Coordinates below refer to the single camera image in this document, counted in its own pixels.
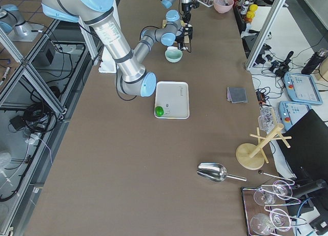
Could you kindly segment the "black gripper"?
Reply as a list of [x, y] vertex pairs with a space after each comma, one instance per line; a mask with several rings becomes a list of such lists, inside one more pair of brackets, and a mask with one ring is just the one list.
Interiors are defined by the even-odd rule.
[[192, 49], [192, 38], [193, 38], [193, 27], [192, 26], [187, 26], [187, 27], [182, 27], [182, 32], [180, 35], [176, 36], [176, 42], [177, 42], [177, 47], [179, 50], [187, 50], [187, 44], [185, 42], [185, 39], [188, 39], [190, 49]]
[[191, 19], [191, 10], [199, 7], [199, 2], [189, 2], [182, 3], [181, 8], [183, 11], [182, 20], [190, 20]]

